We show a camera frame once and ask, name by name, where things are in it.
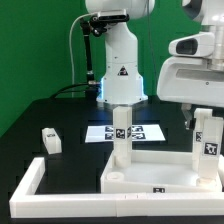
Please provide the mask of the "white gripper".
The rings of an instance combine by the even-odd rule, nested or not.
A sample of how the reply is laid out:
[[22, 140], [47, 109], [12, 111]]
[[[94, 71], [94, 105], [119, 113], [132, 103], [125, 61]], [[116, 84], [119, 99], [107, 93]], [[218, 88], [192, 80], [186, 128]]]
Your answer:
[[169, 53], [161, 67], [157, 95], [183, 103], [185, 127], [193, 130], [191, 104], [224, 107], [224, 32], [200, 32], [174, 40]]

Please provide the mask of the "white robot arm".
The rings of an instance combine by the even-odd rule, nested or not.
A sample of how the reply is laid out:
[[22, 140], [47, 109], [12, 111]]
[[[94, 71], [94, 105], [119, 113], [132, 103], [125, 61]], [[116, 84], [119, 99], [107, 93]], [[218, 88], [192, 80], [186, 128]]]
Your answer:
[[[136, 104], [147, 99], [138, 73], [138, 39], [130, 19], [149, 15], [155, 0], [85, 0], [96, 36], [105, 36], [106, 73], [98, 101]], [[189, 18], [202, 30], [169, 44], [158, 84], [159, 99], [180, 104], [224, 108], [224, 0], [182, 0]]]

